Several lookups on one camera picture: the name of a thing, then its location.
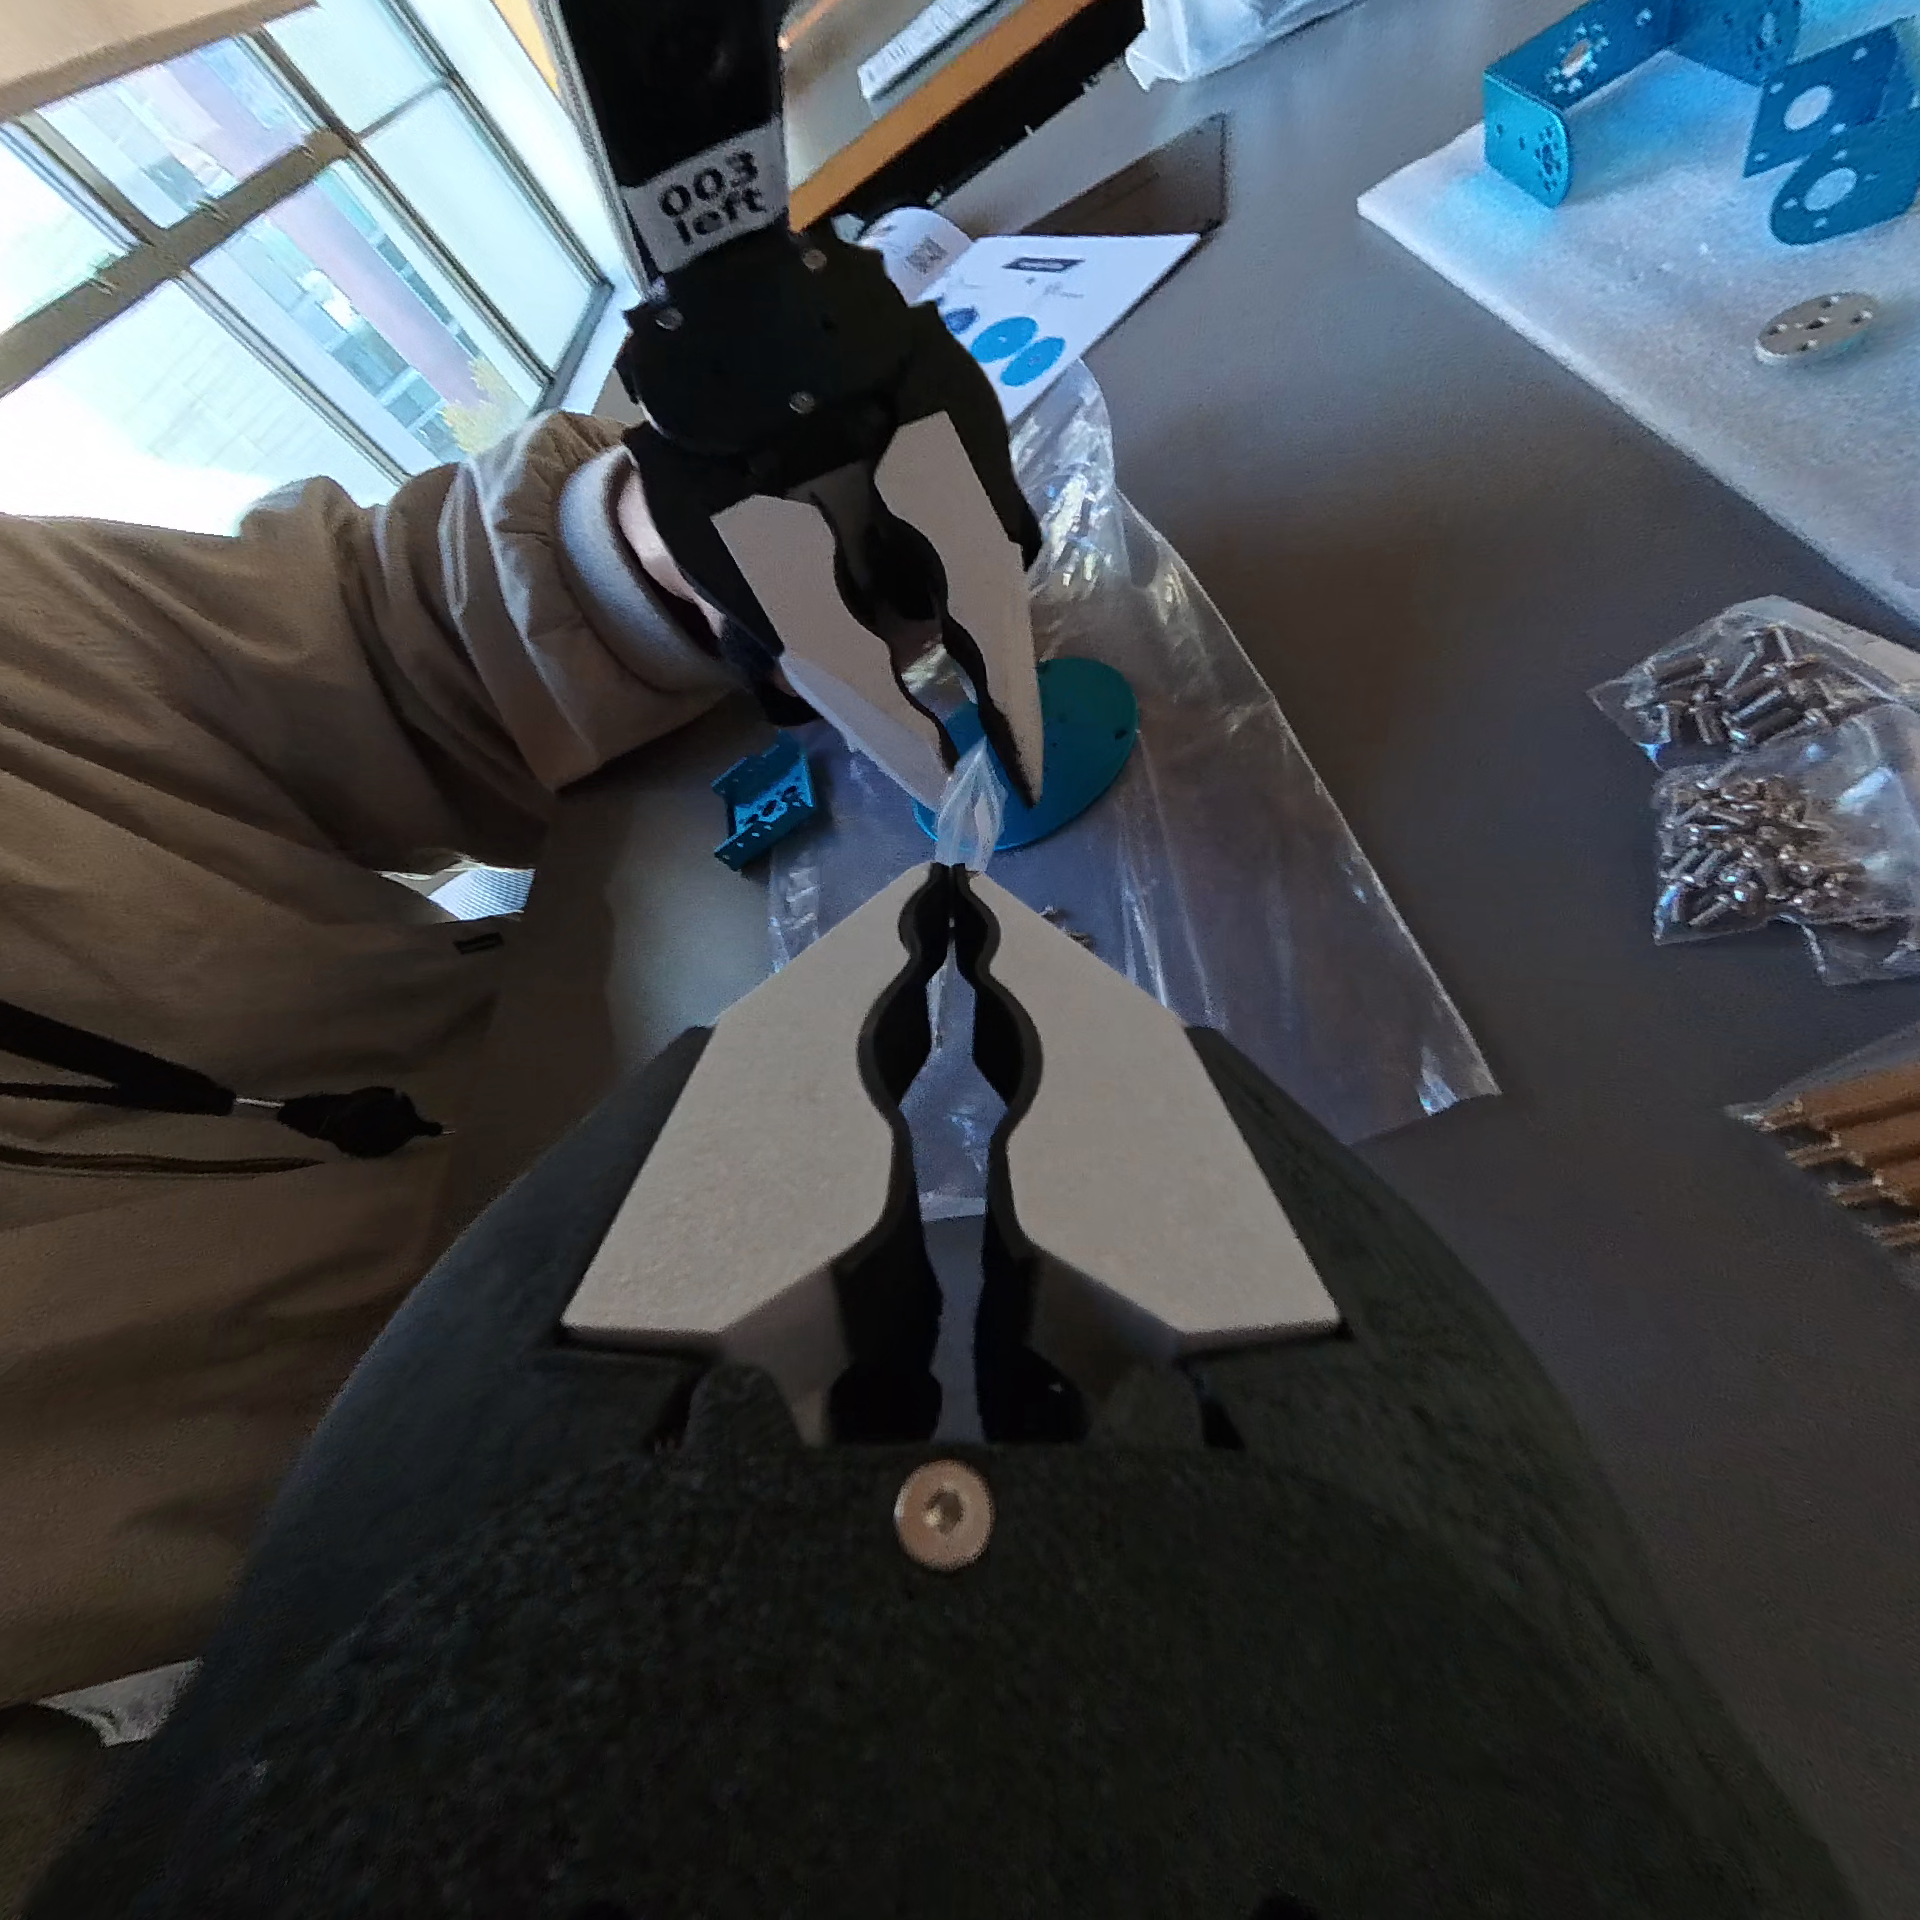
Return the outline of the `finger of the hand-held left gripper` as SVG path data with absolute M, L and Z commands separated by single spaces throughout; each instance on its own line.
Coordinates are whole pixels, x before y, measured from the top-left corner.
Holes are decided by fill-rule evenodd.
M 997 409 L 901 420 L 876 467 L 884 514 L 935 561 L 935 607 L 983 738 L 1021 803 L 1044 786 L 1044 715 L 1029 610 L 1035 524 Z
M 772 622 L 785 681 L 912 801 L 937 803 L 954 744 L 901 681 L 947 610 L 932 542 L 879 493 L 749 495 L 712 526 Z

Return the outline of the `blue square metal bracket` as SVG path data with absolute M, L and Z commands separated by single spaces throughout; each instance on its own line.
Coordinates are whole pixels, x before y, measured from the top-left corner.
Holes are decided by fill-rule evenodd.
M 821 815 L 813 763 L 793 732 L 725 766 L 710 791 L 725 810 L 712 856 L 735 876 Z

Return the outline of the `long blue U bracket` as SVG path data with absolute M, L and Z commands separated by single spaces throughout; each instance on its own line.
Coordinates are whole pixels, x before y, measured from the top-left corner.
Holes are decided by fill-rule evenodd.
M 1673 51 L 1759 84 L 1795 51 L 1804 2 L 1673 2 Z
M 1675 35 L 1675 2 L 1577 2 L 1484 72 L 1484 156 L 1539 205 L 1570 195 L 1570 112 Z

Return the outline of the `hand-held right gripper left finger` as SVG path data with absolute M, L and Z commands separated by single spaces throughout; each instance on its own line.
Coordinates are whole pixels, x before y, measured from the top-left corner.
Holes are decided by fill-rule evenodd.
M 573 1338 L 750 1366 L 811 1443 L 935 1435 L 944 1295 L 901 1097 L 949 907 L 949 869 L 907 869 L 720 1016 L 565 1306 Z

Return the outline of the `pile of small hardware bags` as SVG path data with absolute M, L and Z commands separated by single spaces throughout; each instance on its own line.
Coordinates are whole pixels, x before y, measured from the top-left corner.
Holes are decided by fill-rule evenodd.
M 1829 988 L 1916 987 L 1916 648 L 1768 594 L 1590 704 L 1654 766 L 1657 947 L 1790 932 Z M 1730 1110 L 1916 1267 L 1916 1022 Z

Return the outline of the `person's left forearm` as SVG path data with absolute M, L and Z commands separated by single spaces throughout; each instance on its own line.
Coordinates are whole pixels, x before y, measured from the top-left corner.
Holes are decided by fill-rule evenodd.
M 332 483 L 268 499 L 215 600 L 273 723 L 339 729 L 350 770 L 432 781 L 467 823 L 541 820 L 744 681 L 651 533 L 610 420 L 551 412 L 377 511 Z

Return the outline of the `teal round metal plate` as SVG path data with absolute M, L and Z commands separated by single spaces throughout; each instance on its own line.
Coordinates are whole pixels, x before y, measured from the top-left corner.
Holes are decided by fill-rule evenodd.
M 1010 775 L 1002 775 L 1010 803 L 997 852 L 1021 852 L 1066 833 L 1105 801 L 1137 752 L 1139 703 L 1121 671 L 1080 656 L 1041 659 L 1038 693 L 1044 758 L 1041 798 L 1038 803 L 1021 803 Z M 972 703 L 949 709 L 944 729 L 959 755 L 985 734 Z M 935 806 L 916 803 L 916 813 L 932 839 Z

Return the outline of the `small clear screw bag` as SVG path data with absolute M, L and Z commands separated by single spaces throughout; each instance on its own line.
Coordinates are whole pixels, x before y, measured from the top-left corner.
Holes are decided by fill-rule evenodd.
M 1007 803 L 1010 786 L 998 758 L 985 738 L 977 738 L 958 758 L 941 803 L 932 813 L 935 858 L 983 876 L 998 849 Z

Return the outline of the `wood-edged table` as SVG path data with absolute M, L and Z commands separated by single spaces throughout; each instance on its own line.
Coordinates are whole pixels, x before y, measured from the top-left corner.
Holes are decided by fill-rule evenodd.
M 1063 109 L 1143 30 L 1143 2 L 959 2 L 959 30 L 876 97 L 860 70 L 924 2 L 790 2 L 780 21 L 790 222 L 937 205 Z

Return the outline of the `clear plastic bag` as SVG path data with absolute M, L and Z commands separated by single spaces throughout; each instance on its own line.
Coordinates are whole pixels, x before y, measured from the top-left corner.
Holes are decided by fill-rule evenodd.
M 1220 1032 L 1343 1144 L 1499 1090 L 1453 996 L 1186 557 L 1127 504 L 1085 365 L 1015 428 L 1041 526 L 1041 659 L 1127 677 L 1139 738 L 1121 781 L 985 876 L 1066 906 L 1090 954 L 1186 1027 Z

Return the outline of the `white paper sheets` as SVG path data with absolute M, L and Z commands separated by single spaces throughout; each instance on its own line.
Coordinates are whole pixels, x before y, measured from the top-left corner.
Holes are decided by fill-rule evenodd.
M 919 76 L 924 63 L 947 51 L 977 21 L 991 18 L 997 2 L 924 2 L 891 38 L 884 38 L 856 70 L 863 102 L 876 106 L 905 80 Z

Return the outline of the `person's left hand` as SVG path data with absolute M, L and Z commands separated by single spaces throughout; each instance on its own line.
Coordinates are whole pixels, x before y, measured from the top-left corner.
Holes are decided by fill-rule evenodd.
M 687 577 L 683 565 L 677 565 L 673 553 L 667 549 L 657 520 L 651 514 L 645 479 L 636 467 L 620 478 L 614 493 L 614 526 L 626 542 L 640 576 L 651 581 L 662 607 L 673 610 L 673 622 L 691 637 L 702 635 L 702 648 L 710 654 L 722 649 L 725 637 L 725 614 L 710 604 L 691 581 Z

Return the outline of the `large window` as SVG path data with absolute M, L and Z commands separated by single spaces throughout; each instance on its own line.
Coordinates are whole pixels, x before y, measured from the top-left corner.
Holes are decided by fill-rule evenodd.
M 229 533 L 595 412 L 634 294 L 528 2 L 195 2 L 5 72 L 5 514 Z

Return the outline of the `white plastic bag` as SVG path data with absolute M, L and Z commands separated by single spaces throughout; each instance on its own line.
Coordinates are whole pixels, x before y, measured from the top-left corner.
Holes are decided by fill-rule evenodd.
M 1143 30 L 1125 51 L 1139 88 L 1224 72 L 1351 2 L 1143 2 Z

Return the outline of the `white foam sheet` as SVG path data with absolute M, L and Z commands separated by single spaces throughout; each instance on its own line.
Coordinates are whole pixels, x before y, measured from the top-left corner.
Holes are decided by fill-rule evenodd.
M 1908 14 L 1804 2 L 1790 63 Z M 1479 80 L 1477 121 L 1360 211 L 1916 622 L 1916 211 L 1779 244 L 1768 217 L 1790 169 L 1744 176 L 1759 88 L 1667 47 L 1570 112 L 1570 195 L 1547 209 L 1485 168 Z M 1882 301 L 1873 336 L 1826 365 L 1759 365 L 1759 324 L 1831 291 Z

